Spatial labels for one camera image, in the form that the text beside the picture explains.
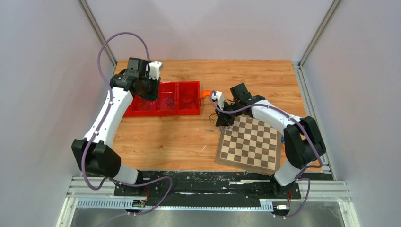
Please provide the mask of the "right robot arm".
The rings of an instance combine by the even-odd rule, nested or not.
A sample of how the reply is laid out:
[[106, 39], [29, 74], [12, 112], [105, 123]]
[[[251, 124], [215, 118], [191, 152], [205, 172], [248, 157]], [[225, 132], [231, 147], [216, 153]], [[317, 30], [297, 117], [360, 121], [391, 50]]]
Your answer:
[[320, 129], [311, 117], [299, 117], [274, 106], [261, 95], [253, 96], [241, 83], [230, 88], [233, 102], [225, 101], [223, 93], [211, 91], [209, 99], [218, 116], [216, 126], [231, 126], [234, 119], [247, 115], [276, 129], [283, 137], [286, 161], [273, 174], [270, 191], [275, 197], [283, 197], [292, 184], [305, 170], [320, 168], [321, 156], [326, 153]]

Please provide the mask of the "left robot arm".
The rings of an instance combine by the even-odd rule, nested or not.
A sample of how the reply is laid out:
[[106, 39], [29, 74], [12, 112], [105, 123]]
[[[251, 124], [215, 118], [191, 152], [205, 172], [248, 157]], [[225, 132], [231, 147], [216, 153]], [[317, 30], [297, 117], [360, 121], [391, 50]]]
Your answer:
[[144, 192], [140, 171], [122, 163], [113, 151], [113, 140], [127, 108], [136, 96], [157, 101], [160, 72], [163, 63], [129, 58], [127, 68], [115, 74], [109, 82], [104, 105], [84, 138], [71, 145], [74, 157], [83, 175], [97, 175], [126, 185], [133, 196]]

